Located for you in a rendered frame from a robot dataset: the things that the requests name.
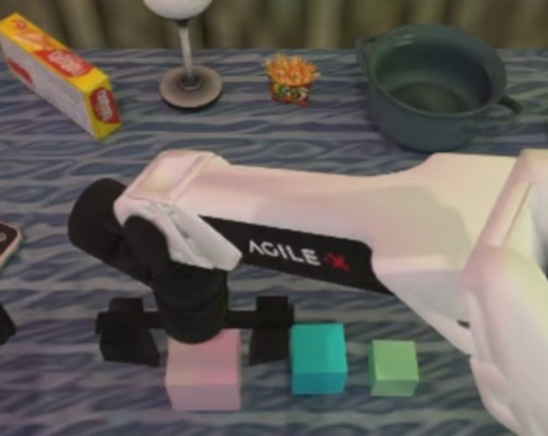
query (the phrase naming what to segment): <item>pink cube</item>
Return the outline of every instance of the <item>pink cube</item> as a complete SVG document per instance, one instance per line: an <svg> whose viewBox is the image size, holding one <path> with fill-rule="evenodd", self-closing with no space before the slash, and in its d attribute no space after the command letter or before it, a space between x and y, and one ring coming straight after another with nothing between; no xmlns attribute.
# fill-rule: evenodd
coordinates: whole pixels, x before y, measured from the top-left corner
<svg viewBox="0 0 548 436"><path fill-rule="evenodd" d="M190 345L169 339L164 385L176 411L241 408L241 334L222 330Z"/></svg>

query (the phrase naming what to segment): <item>blue patterned tablecloth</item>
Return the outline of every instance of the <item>blue patterned tablecloth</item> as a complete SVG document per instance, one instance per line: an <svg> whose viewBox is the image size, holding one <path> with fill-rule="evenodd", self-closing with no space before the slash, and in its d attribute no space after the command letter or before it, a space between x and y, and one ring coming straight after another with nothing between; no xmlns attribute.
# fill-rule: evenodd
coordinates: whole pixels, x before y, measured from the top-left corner
<svg viewBox="0 0 548 436"><path fill-rule="evenodd" d="M498 436L509 434L483 408L467 360L393 297L344 292L325 283L241 268L234 305L260 293L290 294L301 320L343 322L351 375L346 393L292 397L284 364L244 368L238 413L178 413L164 392L164 369L105 363L94 319L115 296L151 292L67 240L73 201L103 177L128 182L169 148L209 150L235 164L379 174L420 163L424 154L387 143L367 119L364 78L351 51L300 51L322 72L309 107L275 104L265 51L205 51L224 95L184 114L163 104L171 51L88 51L114 81L122 130L101 143L26 90L0 55L0 219L26 244L0 276L0 298L18 334L0 348L0 436ZM509 92L520 123L490 125L466 153L515 155L548 147L548 52L505 51ZM366 350L372 339L417 342L422 384L410 399L371 398ZM165 351L164 340L159 341Z"/></svg>

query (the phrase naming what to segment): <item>cube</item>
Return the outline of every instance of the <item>cube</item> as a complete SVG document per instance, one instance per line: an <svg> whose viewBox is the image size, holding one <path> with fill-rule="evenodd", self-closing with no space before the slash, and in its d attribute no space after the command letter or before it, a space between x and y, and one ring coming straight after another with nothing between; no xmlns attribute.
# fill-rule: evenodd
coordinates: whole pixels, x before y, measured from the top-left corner
<svg viewBox="0 0 548 436"><path fill-rule="evenodd" d="M368 356L371 395L410 397L419 384L413 341L373 341Z"/></svg>
<svg viewBox="0 0 548 436"><path fill-rule="evenodd" d="M296 324L290 332L292 394L341 393L348 377L344 327Z"/></svg>
<svg viewBox="0 0 548 436"><path fill-rule="evenodd" d="M241 334L222 330L211 341L169 339L164 385L176 411L241 408Z"/></svg>

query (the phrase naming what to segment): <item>robotic arm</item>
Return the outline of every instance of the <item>robotic arm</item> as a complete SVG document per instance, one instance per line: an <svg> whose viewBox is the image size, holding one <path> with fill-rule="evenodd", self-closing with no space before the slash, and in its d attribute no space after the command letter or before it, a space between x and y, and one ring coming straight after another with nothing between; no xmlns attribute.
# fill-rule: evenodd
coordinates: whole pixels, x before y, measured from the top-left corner
<svg viewBox="0 0 548 436"><path fill-rule="evenodd" d="M548 269L547 170L546 151L519 159L436 154L375 177L170 151L127 188L113 181L89 187L70 217L70 239L151 286L159 309L151 323L180 342L203 342L228 323L226 272L239 263L393 293L472 356L486 407L499 421L548 436L543 391L536 402L519 391L522 377L533 386L547 374L523 369L527 351L512 346L519 338L510 330L518 322L537 326L528 345L541 344L534 349L548 359L548 323L536 322L548 309L548 282L540 279ZM489 247L502 247L511 260L482 261L492 256ZM524 269L514 256L536 271L517 289L510 283ZM531 296L532 285L544 297ZM491 286L503 292L495 305L487 303ZM508 316L503 304L520 312ZM498 327L501 321L511 327ZM520 359L518 371L512 358Z"/></svg>

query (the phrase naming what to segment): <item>toothpaste box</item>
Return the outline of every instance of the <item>toothpaste box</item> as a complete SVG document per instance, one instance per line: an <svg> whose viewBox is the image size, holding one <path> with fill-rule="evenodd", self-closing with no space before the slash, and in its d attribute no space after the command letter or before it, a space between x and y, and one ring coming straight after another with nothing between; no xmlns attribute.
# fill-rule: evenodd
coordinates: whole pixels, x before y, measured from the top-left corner
<svg viewBox="0 0 548 436"><path fill-rule="evenodd" d="M121 122L110 80L20 14L0 21L0 45L12 73L96 139Z"/></svg>

